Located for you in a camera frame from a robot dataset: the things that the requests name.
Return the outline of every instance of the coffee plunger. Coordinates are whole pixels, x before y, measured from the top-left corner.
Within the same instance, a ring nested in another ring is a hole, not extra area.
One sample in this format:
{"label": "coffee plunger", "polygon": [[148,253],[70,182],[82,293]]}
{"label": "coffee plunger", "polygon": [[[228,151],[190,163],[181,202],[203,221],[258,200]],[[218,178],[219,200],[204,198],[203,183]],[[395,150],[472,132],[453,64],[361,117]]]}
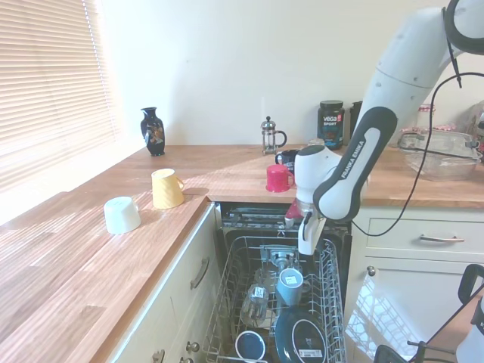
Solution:
{"label": "coffee plunger", "polygon": [[[287,142],[287,135],[284,131],[276,131],[275,122],[271,120],[270,116],[265,118],[265,121],[260,126],[262,128],[262,153],[276,154],[279,147],[283,147]],[[275,135],[282,134],[284,136],[284,141],[282,144],[275,143]]]}

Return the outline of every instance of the black vase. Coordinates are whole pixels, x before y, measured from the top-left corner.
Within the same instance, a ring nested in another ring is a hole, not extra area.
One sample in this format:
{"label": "black vase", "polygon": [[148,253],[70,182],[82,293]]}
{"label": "black vase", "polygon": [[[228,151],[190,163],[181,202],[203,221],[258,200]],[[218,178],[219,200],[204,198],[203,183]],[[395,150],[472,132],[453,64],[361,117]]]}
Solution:
{"label": "black vase", "polygon": [[144,119],[141,121],[141,133],[152,157],[165,153],[165,129],[163,122],[155,114],[156,109],[156,107],[141,109],[144,113]]}

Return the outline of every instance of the glass container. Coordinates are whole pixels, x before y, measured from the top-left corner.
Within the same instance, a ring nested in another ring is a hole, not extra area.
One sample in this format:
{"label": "glass container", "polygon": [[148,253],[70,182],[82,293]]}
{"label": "glass container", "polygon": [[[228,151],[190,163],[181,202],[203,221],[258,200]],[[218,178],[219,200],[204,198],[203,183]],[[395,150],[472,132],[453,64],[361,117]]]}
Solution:
{"label": "glass container", "polygon": [[[405,155],[405,162],[415,172],[422,163],[428,137],[426,130],[404,134],[399,139],[399,149]],[[469,135],[433,130],[420,177],[433,181],[468,179],[482,157],[478,147],[479,143]]]}

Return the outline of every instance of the countertop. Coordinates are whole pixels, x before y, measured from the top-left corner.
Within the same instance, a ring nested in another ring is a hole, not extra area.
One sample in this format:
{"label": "countertop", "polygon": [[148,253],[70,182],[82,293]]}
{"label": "countertop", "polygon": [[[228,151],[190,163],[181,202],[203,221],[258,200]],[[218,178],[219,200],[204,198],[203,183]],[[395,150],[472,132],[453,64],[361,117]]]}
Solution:
{"label": "countertop", "polygon": [[[143,149],[77,189],[60,193],[0,227],[2,362],[104,361],[176,254],[209,201],[291,203],[295,190],[265,190],[260,146]],[[151,203],[151,173],[173,168],[185,203]],[[402,206],[414,172],[386,150],[371,174],[363,205]],[[103,205],[120,195],[139,205],[142,224],[106,232]],[[419,181],[411,206],[484,207],[484,167],[469,181]]]}

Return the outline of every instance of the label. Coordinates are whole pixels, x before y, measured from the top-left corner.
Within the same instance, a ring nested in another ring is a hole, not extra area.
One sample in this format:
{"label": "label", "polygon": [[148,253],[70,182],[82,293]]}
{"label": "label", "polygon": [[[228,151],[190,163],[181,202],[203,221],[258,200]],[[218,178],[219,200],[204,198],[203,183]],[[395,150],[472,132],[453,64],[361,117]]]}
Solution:
{"label": "label", "polygon": [[351,169],[353,169],[353,165],[355,165],[356,159],[358,159],[358,155],[360,154],[361,150],[363,149],[364,145],[366,143],[366,140],[362,140],[356,145],[355,151],[353,151],[352,156],[349,158],[348,163],[345,166],[345,169],[341,173],[341,179],[346,179],[349,175],[349,172],[351,172]]}
{"label": "label", "polygon": [[296,276],[288,276],[288,277],[286,277],[286,284],[288,284],[288,285],[297,284]]}
{"label": "label", "polygon": [[252,296],[264,299],[264,292],[265,292],[264,287],[256,287],[256,289],[254,290],[254,294]]}
{"label": "label", "polygon": [[301,358],[323,358],[323,352],[319,349],[300,349]]}
{"label": "label", "polygon": [[343,116],[341,115],[341,113],[337,116],[325,116],[323,117],[323,126],[335,126],[341,121],[343,121]]}
{"label": "label", "polygon": [[331,150],[340,148],[343,143],[343,115],[344,110],[318,111],[318,137]]}

